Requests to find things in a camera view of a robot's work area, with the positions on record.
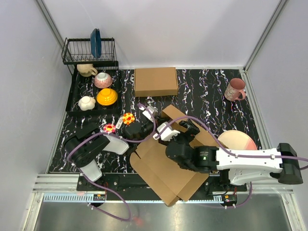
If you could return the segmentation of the pink patterned mug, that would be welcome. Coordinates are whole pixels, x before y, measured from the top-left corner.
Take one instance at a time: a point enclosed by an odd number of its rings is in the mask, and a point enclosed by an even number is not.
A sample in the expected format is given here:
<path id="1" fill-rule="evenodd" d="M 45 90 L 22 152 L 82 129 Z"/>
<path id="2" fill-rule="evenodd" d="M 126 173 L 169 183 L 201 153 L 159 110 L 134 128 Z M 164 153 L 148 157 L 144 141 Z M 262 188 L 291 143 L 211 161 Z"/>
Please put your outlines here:
<path id="1" fill-rule="evenodd" d="M 240 78 L 233 78 L 230 80 L 225 92 L 224 97 L 228 101 L 242 101 L 246 98 L 244 92 L 245 82 Z"/>

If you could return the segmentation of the white flower-shaped cup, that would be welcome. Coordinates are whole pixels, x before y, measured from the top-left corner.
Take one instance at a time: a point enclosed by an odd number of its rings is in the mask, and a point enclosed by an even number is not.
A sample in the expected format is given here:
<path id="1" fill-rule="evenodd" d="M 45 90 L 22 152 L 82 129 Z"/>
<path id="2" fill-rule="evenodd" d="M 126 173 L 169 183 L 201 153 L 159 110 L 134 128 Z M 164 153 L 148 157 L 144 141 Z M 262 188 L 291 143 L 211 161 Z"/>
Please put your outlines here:
<path id="1" fill-rule="evenodd" d="M 95 99 L 90 96 L 84 96 L 78 101 L 81 111 L 92 110 L 95 107 Z"/>

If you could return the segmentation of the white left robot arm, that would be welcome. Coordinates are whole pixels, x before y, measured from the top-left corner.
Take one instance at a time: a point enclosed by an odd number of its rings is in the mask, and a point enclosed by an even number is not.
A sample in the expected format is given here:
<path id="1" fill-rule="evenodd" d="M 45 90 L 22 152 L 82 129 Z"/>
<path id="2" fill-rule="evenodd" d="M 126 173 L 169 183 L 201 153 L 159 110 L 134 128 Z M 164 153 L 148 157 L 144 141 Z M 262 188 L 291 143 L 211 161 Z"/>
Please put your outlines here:
<path id="1" fill-rule="evenodd" d="M 64 149 L 70 154 L 70 163 L 80 168 L 88 177 L 87 185 L 97 191 L 103 187 L 102 172 L 97 166 L 95 158 L 101 152 L 112 152 L 117 155 L 130 155 L 137 149 L 139 143 L 126 142 L 115 136 L 117 125 L 106 124 L 104 134 L 100 134 L 97 124 L 90 123 L 78 129 L 64 141 Z"/>

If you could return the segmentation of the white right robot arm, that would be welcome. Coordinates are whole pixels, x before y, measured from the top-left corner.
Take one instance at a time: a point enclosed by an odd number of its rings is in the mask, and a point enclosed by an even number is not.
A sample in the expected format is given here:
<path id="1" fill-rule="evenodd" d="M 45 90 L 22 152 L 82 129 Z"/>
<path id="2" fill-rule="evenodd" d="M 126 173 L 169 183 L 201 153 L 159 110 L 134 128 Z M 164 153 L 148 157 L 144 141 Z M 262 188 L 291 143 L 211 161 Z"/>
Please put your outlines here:
<path id="1" fill-rule="evenodd" d="M 235 185 L 257 180 L 276 179 L 281 184 L 303 183 L 298 156 L 288 143 L 267 150 L 230 150 L 221 144 L 191 147 L 190 142 L 200 129 L 190 120 L 181 121 L 185 132 L 163 123 L 157 131 L 160 143 L 166 146 L 166 156 L 180 168 L 199 173 L 226 172 L 218 179 L 219 187 L 229 191 Z"/>

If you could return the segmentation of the closed brown cardboard box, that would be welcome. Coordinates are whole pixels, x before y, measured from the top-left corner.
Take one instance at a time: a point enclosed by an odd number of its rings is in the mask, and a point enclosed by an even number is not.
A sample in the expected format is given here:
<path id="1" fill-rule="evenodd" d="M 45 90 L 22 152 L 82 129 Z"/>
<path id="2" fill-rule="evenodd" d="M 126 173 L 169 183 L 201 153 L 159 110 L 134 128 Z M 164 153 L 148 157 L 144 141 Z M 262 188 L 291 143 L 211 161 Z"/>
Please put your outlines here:
<path id="1" fill-rule="evenodd" d="M 178 90 L 175 67 L 137 68 L 134 70 L 136 97 L 177 96 Z"/>

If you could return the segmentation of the brown cardboard box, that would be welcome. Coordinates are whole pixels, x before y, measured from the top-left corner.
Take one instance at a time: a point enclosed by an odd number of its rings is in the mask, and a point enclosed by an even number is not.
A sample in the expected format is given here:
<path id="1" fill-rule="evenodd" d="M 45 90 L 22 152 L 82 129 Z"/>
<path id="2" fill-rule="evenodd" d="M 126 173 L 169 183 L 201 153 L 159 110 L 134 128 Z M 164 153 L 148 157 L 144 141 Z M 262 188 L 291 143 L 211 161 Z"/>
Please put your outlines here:
<path id="1" fill-rule="evenodd" d="M 188 201 L 209 175 L 181 169 L 165 151 L 166 146 L 154 138 L 141 141 L 130 155 L 130 164 L 159 198 L 172 206 L 179 199 Z"/>
<path id="2" fill-rule="evenodd" d="M 178 90 L 175 67 L 137 68 L 134 70 L 136 97 L 177 96 Z"/>

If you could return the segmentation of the cream ceramic mug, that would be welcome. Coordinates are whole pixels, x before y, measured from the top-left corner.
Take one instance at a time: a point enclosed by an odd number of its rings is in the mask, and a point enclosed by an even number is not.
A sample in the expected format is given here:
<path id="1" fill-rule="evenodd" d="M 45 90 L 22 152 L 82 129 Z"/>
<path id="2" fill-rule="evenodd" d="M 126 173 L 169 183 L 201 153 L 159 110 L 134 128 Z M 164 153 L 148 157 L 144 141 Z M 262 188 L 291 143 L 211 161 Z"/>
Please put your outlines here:
<path id="1" fill-rule="evenodd" d="M 98 74 L 93 64 L 78 64 L 77 70 L 83 77 L 96 76 Z"/>

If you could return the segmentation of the blue plate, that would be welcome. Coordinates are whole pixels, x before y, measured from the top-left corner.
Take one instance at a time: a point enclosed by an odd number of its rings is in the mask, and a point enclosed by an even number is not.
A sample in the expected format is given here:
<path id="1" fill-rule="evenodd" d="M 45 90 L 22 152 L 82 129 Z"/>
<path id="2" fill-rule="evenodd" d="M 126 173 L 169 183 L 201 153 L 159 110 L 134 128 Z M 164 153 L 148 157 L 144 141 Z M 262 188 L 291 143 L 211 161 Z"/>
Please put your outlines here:
<path id="1" fill-rule="evenodd" d="M 102 53 L 100 30 L 95 28 L 90 35 L 91 54 L 95 59 L 99 59 Z"/>

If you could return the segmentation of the cream pink floral plate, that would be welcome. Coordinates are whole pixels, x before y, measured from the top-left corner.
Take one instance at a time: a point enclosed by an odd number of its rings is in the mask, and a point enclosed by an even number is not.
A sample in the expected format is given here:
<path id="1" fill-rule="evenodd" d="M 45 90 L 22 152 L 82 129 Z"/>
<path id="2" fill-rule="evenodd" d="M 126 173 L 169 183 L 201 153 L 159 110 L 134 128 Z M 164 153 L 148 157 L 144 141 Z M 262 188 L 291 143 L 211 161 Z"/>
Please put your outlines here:
<path id="1" fill-rule="evenodd" d="M 218 140 L 233 150 L 257 150 L 257 146 L 252 138 L 241 131 L 225 131 L 219 135 Z"/>

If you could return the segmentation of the pink patterned bowl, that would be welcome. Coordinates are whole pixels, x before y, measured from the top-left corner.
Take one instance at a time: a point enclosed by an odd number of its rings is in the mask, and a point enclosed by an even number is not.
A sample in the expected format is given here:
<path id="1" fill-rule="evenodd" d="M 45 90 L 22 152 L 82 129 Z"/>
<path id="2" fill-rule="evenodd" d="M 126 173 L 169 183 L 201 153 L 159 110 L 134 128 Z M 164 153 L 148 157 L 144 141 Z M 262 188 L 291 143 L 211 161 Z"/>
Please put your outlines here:
<path id="1" fill-rule="evenodd" d="M 94 85 L 97 88 L 104 89 L 112 85 L 113 80 L 108 73 L 100 72 L 94 78 Z"/>

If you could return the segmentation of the orange yellow ribbed bowl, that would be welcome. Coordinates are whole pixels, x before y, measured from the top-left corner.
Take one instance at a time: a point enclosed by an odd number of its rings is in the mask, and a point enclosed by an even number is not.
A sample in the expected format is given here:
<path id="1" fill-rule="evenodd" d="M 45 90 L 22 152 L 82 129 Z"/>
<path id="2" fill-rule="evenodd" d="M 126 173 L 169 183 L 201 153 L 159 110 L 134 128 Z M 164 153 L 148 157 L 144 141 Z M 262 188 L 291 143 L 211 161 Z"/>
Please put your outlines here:
<path id="1" fill-rule="evenodd" d="M 111 88 L 102 89 L 96 97 L 97 102 L 102 106 L 110 106 L 114 104 L 117 101 L 117 98 L 117 92 Z"/>

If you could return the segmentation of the pink sunflower plush toy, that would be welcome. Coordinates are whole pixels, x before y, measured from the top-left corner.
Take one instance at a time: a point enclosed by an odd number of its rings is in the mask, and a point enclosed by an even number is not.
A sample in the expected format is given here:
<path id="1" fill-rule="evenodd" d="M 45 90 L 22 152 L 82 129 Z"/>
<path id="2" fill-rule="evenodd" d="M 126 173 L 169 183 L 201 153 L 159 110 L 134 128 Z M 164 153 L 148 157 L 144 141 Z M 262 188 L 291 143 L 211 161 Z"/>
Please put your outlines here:
<path id="1" fill-rule="evenodd" d="M 114 124 L 105 124 L 103 127 L 103 131 L 106 133 L 115 133 L 116 126 Z"/>

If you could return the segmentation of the orange sunflower plush toy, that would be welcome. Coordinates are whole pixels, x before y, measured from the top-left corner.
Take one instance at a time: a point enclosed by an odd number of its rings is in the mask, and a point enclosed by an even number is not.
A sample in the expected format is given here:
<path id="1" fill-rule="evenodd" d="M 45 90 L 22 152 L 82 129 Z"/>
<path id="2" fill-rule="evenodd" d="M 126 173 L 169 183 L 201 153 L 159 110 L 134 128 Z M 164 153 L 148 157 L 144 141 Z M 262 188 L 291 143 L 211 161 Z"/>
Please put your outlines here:
<path id="1" fill-rule="evenodd" d="M 123 114 L 122 120 L 125 125 L 129 125 L 135 121 L 135 116 L 132 113 L 125 113 Z"/>

